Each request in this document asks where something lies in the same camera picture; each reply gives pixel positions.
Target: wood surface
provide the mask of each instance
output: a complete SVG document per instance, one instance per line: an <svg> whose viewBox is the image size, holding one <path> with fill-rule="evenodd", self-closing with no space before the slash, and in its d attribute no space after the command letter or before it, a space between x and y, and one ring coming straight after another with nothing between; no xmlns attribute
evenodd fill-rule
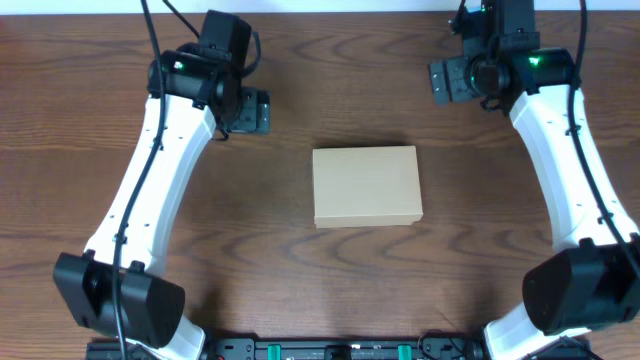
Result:
<svg viewBox="0 0 640 360"><path fill-rule="evenodd" d="M427 64L461 52L450 13L243 15L272 94L272 133L212 143L177 215L167 278L205 327L260 337L469 331L521 301L551 251L546 206L509 119L436 106ZM188 15L200 27L203 15ZM583 89L611 181L640 220L638 13L593 13ZM163 49L191 41L154 16ZM578 14L540 13L544 47ZM0 357L79 359L53 265L80 254L113 200L142 124L152 60L140 15L0 18ZM411 227L316 230L311 150L418 147L424 217ZM638 322L592 334L640 354Z"/></svg>

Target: wooden table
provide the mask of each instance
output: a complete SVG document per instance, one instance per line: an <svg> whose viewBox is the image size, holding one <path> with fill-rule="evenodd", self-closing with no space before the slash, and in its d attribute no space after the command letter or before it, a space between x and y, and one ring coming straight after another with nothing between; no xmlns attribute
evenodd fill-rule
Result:
<svg viewBox="0 0 640 360"><path fill-rule="evenodd" d="M247 85L272 94L272 134L204 151L177 216L167 278L194 322L261 337L468 331L521 301L551 254L549 220L509 119L436 106L427 64L460 53L447 13L243 15L262 38ZM640 220L638 13L594 13L583 68L591 130ZM200 27L203 15L188 18ZM154 16L161 48L191 41ZM545 47L575 49L577 13L538 15ZM141 15L0 18L0 357L78 359L79 328L51 280L111 204L142 124L151 46ZM418 147L424 217L316 230L311 150ZM593 334L640 353L638 323Z"/></svg>

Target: box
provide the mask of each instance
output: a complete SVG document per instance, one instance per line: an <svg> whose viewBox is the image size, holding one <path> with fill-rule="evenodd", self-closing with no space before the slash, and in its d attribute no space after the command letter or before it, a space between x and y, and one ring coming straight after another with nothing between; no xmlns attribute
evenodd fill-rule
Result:
<svg viewBox="0 0 640 360"><path fill-rule="evenodd" d="M415 146L313 150L317 228L411 225L422 218Z"/></svg>

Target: white wall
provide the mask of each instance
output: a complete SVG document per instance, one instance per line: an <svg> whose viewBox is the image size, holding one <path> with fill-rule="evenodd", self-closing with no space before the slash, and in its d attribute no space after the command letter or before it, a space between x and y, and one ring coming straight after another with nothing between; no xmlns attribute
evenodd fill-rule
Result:
<svg viewBox="0 0 640 360"><path fill-rule="evenodd" d="M161 0L148 0L152 12L168 12ZM181 12L352 12L442 11L460 0L173 0ZM467 1L477 5L480 0ZM535 0L537 10L576 10L578 0ZM591 10L640 10L640 0L587 0ZM0 0L0 14L139 13L138 0Z"/></svg>

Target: teal light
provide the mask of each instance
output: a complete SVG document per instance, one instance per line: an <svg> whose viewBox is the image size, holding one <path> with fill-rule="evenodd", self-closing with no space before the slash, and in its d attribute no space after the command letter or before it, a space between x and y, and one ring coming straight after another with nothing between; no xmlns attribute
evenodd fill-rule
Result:
<svg viewBox="0 0 640 360"><path fill-rule="evenodd" d="M538 66L538 64L540 64L540 58L539 57L530 57L529 58L529 62L533 66Z"/></svg>

